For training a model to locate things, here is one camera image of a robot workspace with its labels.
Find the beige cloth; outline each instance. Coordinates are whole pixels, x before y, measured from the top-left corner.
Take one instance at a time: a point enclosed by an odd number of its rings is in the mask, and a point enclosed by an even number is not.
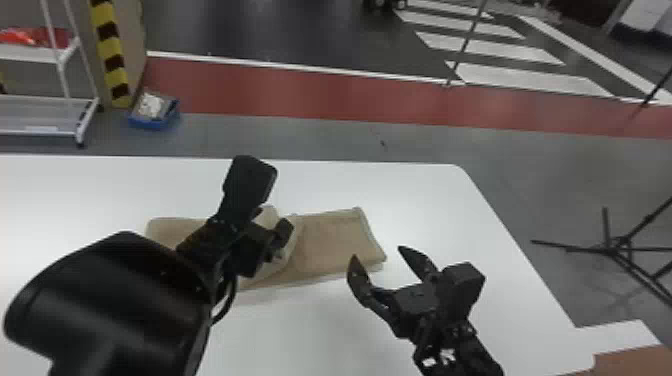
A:
[[[275,227],[280,220],[277,211],[271,206],[263,209],[255,222],[266,228]],[[309,282],[329,275],[344,276],[353,254],[369,268],[386,259],[360,208],[291,215],[287,220],[294,225],[294,232],[279,257],[264,263],[254,278],[241,277],[240,289]],[[201,219],[155,218],[148,223],[146,236],[174,249],[203,223],[205,220]]]

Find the metal shelf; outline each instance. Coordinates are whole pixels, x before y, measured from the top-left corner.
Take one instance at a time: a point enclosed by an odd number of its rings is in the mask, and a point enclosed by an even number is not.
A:
[[[70,136],[82,143],[98,98],[0,95],[0,134]]]
[[[71,39],[68,47],[63,49],[0,44],[0,60],[64,65],[79,45],[79,37]]]
[[[54,26],[49,12],[49,0],[39,0],[49,41],[56,45]],[[65,65],[81,48],[79,30],[72,13],[70,0],[63,0],[65,13],[68,16],[74,38],[67,48],[42,48],[0,44],[0,60],[12,60],[56,65],[63,89],[62,98],[31,97],[21,95],[0,95],[0,134],[34,135],[34,136],[71,136],[77,145],[84,145],[84,133],[91,123],[94,112],[98,109],[100,98],[93,82],[91,67],[85,53],[80,57],[94,95],[92,99],[76,99],[70,96],[70,87],[65,75]]]

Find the camera tripod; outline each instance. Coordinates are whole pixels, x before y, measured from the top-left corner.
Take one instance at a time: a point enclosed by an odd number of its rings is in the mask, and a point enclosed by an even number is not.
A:
[[[609,209],[602,208],[602,232],[603,241],[592,247],[582,247],[571,244],[547,242],[544,240],[532,240],[533,244],[543,245],[546,247],[564,249],[568,253],[587,253],[593,255],[606,256],[618,264],[625,272],[632,276],[635,280],[646,287],[651,293],[662,300],[665,304],[672,307],[672,292],[665,287],[660,279],[672,272],[672,261],[665,264],[657,271],[650,273],[635,262],[636,253],[644,252],[658,252],[672,254],[672,247],[635,247],[633,240],[637,234],[649,226],[658,218],[665,210],[672,206],[672,197],[668,198],[662,205],[660,205],[651,214],[648,214],[644,219],[632,228],[627,234],[623,236],[611,236],[611,226],[609,224]]]

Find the red object on shelf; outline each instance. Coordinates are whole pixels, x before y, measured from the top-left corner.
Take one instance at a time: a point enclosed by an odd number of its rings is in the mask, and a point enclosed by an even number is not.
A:
[[[37,42],[30,36],[30,33],[21,29],[0,30],[0,43],[23,44],[26,46],[35,46]]]
[[[67,29],[54,29],[56,48],[67,48],[71,38],[72,35]],[[0,43],[51,48],[51,39],[46,27],[12,27],[0,30]]]

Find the black cable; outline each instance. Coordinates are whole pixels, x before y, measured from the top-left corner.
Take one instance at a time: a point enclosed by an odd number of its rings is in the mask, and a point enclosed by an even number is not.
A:
[[[222,277],[224,278],[224,280],[219,285],[220,289],[218,289],[217,292],[217,300],[220,299],[219,295],[221,294],[221,292],[223,292],[226,289],[228,290],[226,292],[226,301],[224,302],[224,306],[222,306],[222,309],[219,310],[219,312],[213,317],[212,325],[217,324],[219,320],[223,319],[224,316],[227,313],[229,313],[229,311],[231,310],[231,306],[233,305],[233,299],[236,298],[236,292],[238,291],[238,276],[236,275],[236,273],[227,270],[224,272]]]

